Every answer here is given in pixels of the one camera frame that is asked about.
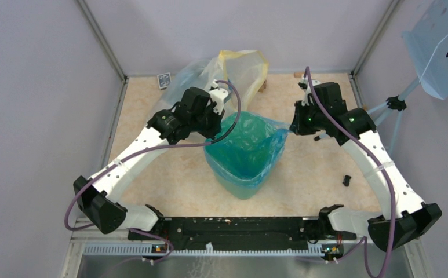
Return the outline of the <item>blue plastic trash bag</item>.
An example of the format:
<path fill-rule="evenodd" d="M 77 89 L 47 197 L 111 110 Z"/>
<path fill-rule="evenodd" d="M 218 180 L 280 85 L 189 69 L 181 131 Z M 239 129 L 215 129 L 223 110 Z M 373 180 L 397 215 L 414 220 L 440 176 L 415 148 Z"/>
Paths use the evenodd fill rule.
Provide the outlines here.
<path fill-rule="evenodd" d="M 286 122 L 243 111 L 226 138 L 204 147 L 205 158 L 228 181 L 261 182 L 281 158 L 289 133 Z"/>

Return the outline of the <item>clear yellow-trimmed trash bag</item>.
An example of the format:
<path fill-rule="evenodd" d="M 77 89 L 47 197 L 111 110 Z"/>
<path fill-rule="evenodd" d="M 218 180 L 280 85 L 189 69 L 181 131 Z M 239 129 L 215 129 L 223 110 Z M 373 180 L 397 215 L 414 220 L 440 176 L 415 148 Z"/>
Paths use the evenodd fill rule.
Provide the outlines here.
<path fill-rule="evenodd" d="M 172 107 L 181 100 L 186 89 L 198 87 L 209 90 L 212 82 L 220 79 L 236 87 L 240 95 L 241 110 L 245 111 L 264 84 L 268 69 L 269 62 L 259 50 L 222 50 L 211 59 L 193 61 L 172 78 L 149 116 Z"/>

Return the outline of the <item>green plastic trash bin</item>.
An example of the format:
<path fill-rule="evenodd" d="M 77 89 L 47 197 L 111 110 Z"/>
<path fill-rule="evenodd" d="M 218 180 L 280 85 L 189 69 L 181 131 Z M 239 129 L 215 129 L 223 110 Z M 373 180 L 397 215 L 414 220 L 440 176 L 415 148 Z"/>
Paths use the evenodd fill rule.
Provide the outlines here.
<path fill-rule="evenodd" d="M 266 180 L 261 182 L 249 181 L 228 181 L 218 174 L 214 174 L 217 182 L 231 195 L 240 199 L 247 200 L 253 197 L 265 184 Z"/>

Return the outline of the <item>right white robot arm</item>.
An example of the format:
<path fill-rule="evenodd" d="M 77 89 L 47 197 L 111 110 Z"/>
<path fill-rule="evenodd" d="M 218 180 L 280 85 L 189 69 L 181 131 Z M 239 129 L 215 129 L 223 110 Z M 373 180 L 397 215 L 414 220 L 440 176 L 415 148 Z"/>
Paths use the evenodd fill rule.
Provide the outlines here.
<path fill-rule="evenodd" d="M 353 210 L 336 204 L 319 212 L 319 234 L 332 239 L 340 232 L 366 236 L 382 251 L 394 250 L 425 234 L 442 216 L 438 204 L 427 203 L 404 179 L 385 150 L 376 126 L 361 108 L 348 110 L 336 82 L 302 79 L 306 97 L 295 102 L 290 131 L 335 138 L 362 172 L 381 210 Z"/>

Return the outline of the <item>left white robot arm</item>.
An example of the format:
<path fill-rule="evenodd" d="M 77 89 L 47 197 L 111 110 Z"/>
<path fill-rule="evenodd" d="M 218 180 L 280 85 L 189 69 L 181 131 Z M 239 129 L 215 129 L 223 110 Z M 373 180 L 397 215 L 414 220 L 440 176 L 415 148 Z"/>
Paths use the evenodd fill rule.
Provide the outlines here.
<path fill-rule="evenodd" d="M 112 162 L 89 178 L 73 183 L 81 212 L 101 233 L 137 228 L 149 239 L 161 237 L 162 214 L 155 208 L 121 205 L 120 199 L 132 181 L 158 156 L 179 145 L 192 133 L 214 139 L 221 132 L 228 90 L 212 85 L 208 91 L 191 87 L 180 101 L 152 116 L 136 139 Z"/>

